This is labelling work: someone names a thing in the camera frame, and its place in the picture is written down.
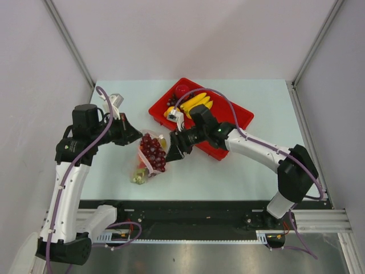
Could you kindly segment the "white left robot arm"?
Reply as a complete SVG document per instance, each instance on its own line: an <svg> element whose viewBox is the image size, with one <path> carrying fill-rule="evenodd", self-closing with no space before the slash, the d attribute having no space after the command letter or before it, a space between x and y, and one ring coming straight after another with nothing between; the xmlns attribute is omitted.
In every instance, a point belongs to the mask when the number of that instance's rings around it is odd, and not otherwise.
<svg viewBox="0 0 365 274"><path fill-rule="evenodd" d="M69 125L56 146L56 178L50 208L40 232L36 256L47 263L83 265L92 244L110 225L120 228L126 214L121 202L105 200L81 225L77 212L84 182L99 146L126 146L140 139L124 113L117 118L94 104L82 104L72 111Z"/></svg>

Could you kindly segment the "red grape bunch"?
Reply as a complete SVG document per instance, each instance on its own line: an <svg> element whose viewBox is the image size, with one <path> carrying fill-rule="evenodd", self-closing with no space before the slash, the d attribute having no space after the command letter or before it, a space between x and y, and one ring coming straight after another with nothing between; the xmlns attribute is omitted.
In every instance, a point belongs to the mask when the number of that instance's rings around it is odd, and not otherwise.
<svg viewBox="0 0 365 274"><path fill-rule="evenodd" d="M145 156L148 161L148 176L154 176L165 172L166 170L166 154L167 149L163 150L160 146L158 138L162 135L153 135L145 133L139 144L139 154Z"/></svg>

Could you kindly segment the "green celery stalk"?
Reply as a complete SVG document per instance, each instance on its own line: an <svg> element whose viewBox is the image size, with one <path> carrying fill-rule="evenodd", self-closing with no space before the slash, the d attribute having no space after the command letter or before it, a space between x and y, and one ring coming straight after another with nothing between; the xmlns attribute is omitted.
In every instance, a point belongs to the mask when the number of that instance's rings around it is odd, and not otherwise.
<svg viewBox="0 0 365 274"><path fill-rule="evenodd" d="M147 169L146 168L138 168L132 174L131 182L142 185L146 182Z"/></svg>

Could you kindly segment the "curved yellow banana bunch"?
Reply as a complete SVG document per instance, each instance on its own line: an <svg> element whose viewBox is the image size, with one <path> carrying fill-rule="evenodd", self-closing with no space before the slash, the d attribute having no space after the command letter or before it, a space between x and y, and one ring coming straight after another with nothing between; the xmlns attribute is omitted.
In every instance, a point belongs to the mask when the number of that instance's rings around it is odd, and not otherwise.
<svg viewBox="0 0 365 274"><path fill-rule="evenodd" d="M160 137L158 138L158 141L160 143L160 146L163 150L166 150L167 149L167 141L164 137Z"/></svg>

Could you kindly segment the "clear pink-dotted zip bag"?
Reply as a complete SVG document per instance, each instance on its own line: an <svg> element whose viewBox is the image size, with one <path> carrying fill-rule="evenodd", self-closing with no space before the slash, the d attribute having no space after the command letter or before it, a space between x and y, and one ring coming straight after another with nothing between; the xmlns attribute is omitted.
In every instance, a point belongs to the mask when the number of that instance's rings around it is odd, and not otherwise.
<svg viewBox="0 0 365 274"><path fill-rule="evenodd" d="M131 183L142 185L167 171L168 142L163 134L143 130L137 143L136 160L130 175Z"/></svg>

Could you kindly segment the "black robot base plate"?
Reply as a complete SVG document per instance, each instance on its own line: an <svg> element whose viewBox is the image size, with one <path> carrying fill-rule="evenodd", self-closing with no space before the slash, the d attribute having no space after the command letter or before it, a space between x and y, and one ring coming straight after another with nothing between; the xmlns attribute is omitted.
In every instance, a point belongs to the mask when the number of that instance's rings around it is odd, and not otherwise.
<svg viewBox="0 0 365 274"><path fill-rule="evenodd" d="M99 239L112 246L133 243L223 243L258 240L275 248L295 229L286 213L275 219L267 201L121 201L82 200L81 209L115 206L118 224Z"/></svg>

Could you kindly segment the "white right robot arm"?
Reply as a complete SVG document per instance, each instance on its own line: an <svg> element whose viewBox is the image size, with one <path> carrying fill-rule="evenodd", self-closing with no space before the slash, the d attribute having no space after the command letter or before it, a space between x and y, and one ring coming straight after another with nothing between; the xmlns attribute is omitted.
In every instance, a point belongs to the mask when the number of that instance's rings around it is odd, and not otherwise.
<svg viewBox="0 0 365 274"><path fill-rule="evenodd" d="M237 123L218 122L203 105L194 107L190 115L194 126L186 129L181 112L175 108L168 112L168 120L177 127L169 134L166 161L181 160L192 152L194 145L207 142L213 148L247 156L268 167L278 178L278 191L263 214L263 223L268 228L278 228L286 212L306 198L313 185L319 192L317 198L323 198L323 189L317 181L318 171L305 147L297 144L286 148L267 143L248 134Z"/></svg>

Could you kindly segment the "orange fruit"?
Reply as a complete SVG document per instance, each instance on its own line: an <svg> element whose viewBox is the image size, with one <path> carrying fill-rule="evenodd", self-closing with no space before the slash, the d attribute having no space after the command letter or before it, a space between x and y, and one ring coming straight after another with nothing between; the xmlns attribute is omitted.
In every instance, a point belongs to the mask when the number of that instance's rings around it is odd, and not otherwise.
<svg viewBox="0 0 365 274"><path fill-rule="evenodd" d="M141 172L142 170L148 169L148 161L145 156L137 155L137 171Z"/></svg>

